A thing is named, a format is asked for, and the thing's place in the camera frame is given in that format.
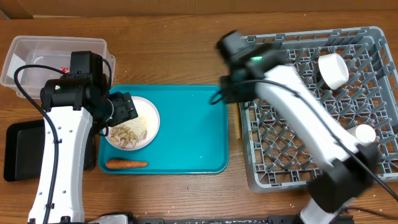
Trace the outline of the red foil wrapper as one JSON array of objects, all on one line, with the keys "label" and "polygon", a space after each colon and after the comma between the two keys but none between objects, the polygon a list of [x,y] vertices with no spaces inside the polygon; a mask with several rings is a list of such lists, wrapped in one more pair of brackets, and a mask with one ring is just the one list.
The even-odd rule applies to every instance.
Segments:
[{"label": "red foil wrapper", "polygon": [[61,71],[62,71],[63,73],[67,73],[67,74],[70,73],[70,70],[69,70],[67,67],[62,67]]}]

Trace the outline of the white bowl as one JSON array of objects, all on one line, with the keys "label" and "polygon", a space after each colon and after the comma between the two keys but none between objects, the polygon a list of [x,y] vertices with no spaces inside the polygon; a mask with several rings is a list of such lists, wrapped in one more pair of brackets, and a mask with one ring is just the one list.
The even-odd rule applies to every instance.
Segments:
[{"label": "white bowl", "polygon": [[348,67],[339,54],[327,54],[318,58],[318,68],[325,83],[335,90],[349,79]]}]

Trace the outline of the white cup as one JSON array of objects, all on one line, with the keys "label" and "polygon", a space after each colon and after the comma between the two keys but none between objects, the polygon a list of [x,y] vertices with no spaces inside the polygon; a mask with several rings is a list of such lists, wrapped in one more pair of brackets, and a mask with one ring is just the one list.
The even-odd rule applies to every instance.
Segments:
[{"label": "white cup", "polygon": [[376,140],[375,130],[367,124],[360,124],[347,130],[360,144],[367,146]]}]

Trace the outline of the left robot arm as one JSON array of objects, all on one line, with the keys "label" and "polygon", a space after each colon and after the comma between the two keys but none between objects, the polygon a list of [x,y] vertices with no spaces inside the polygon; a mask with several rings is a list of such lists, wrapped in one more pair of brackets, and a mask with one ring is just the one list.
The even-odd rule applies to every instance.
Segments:
[{"label": "left robot arm", "polygon": [[45,143],[29,223],[83,223],[82,179],[86,145],[96,133],[137,117],[129,93],[110,93],[106,82],[49,80],[40,92]]}]

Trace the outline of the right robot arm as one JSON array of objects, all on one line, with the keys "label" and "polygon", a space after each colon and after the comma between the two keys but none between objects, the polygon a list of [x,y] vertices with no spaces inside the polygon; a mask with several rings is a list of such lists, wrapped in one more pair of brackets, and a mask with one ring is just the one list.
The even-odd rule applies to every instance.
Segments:
[{"label": "right robot arm", "polygon": [[217,43],[230,73],[220,78],[221,99],[262,98],[285,118],[310,151],[321,176],[308,184],[311,199],[296,223],[332,223],[343,208],[373,184],[377,146],[362,145],[319,104],[282,52],[265,44]]}]

